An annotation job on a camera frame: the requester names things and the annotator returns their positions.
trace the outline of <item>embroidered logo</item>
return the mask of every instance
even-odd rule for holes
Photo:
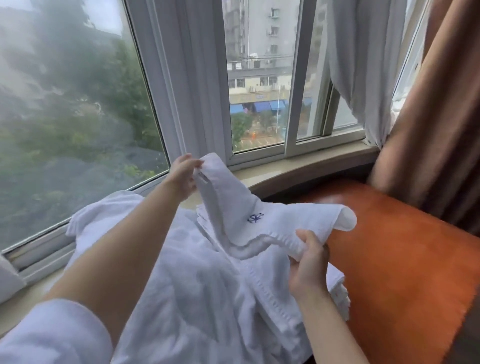
[[[262,218],[263,214],[260,213],[260,214],[253,214],[253,215],[250,215],[250,217],[247,219],[247,221],[251,224],[255,224],[258,220],[260,220]]]

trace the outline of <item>person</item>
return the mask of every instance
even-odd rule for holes
[[[109,363],[140,299],[180,203],[195,190],[202,161],[190,154],[126,218],[79,257],[42,302],[2,340],[0,363]],[[303,314],[318,363],[367,363],[326,287],[328,248],[311,231],[289,289]]]

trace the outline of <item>awning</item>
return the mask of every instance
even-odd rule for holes
[[[257,112],[262,112],[262,111],[272,111],[272,108],[270,107],[270,103],[268,101],[259,101],[259,102],[254,102],[255,105],[255,110]]]
[[[242,104],[231,104],[230,105],[230,114],[237,114],[239,112],[245,112]]]
[[[283,103],[283,100],[277,101],[270,101],[270,107],[272,110],[283,110],[285,108],[285,104]]]

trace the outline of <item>forearm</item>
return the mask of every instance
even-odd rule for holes
[[[328,294],[312,291],[299,307],[318,364],[368,364]]]
[[[180,201],[174,186],[160,184],[65,271],[45,300],[64,298],[89,308],[104,323],[115,346]]]

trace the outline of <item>white sleeve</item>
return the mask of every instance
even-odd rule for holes
[[[107,364],[110,335],[90,310],[68,300],[37,304],[2,340],[1,364]]]

